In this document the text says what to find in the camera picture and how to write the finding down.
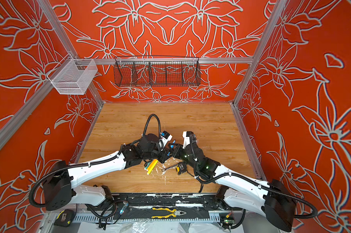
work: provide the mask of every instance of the wrench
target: wrench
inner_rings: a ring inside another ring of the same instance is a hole
[[[178,164],[178,163],[176,163],[176,164],[174,164],[174,165],[171,165],[170,167],[163,168],[163,169],[161,169],[161,171],[164,172],[164,171],[166,171],[166,170],[169,170],[169,169],[171,169],[172,167],[177,166],[177,164]]]

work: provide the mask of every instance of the orange wall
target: orange wall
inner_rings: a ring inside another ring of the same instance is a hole
[[[66,55],[36,3],[0,0],[0,129]]]
[[[239,111],[268,180],[318,209],[295,232],[351,232],[351,1],[289,1]]]
[[[275,1],[72,1],[50,0],[81,58],[170,55],[252,56]],[[103,100],[230,101],[247,64],[201,66],[201,86],[114,85],[112,66],[94,79]]]
[[[0,129],[66,52],[37,1],[0,0]],[[35,232],[44,210],[27,200],[58,160],[74,161],[98,106],[52,90],[0,151],[0,232]],[[41,198],[38,189],[36,198]]]
[[[44,209],[28,202],[33,184],[54,163],[73,163],[96,116],[87,95],[60,95],[52,89],[0,151],[0,232],[35,232]],[[44,203],[42,189],[35,200]]]

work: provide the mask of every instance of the pliers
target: pliers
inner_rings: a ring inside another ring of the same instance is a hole
[[[153,207],[152,209],[153,210],[167,210],[167,211],[171,212],[171,214],[166,215],[166,216],[152,216],[152,218],[169,218],[170,216],[177,217],[177,216],[184,215],[187,213],[187,212],[182,211],[182,210],[176,210],[176,209],[170,210],[169,208],[162,208],[162,207],[160,207],[160,208]]]

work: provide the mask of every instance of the plastic sheet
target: plastic sheet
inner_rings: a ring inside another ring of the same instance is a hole
[[[212,223],[191,223],[188,228],[188,233],[223,233],[230,232],[229,230],[223,230]],[[231,233],[244,233],[243,225],[240,225],[238,228],[232,229]]]
[[[135,222],[107,225],[106,230],[98,224],[81,222],[78,233],[186,233],[178,222]]]

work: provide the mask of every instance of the white wire basket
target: white wire basket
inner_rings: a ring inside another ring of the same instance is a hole
[[[83,95],[93,80],[98,68],[94,59],[91,59],[85,69],[79,69],[73,59],[66,60],[66,65],[53,78],[49,78],[59,94]]]

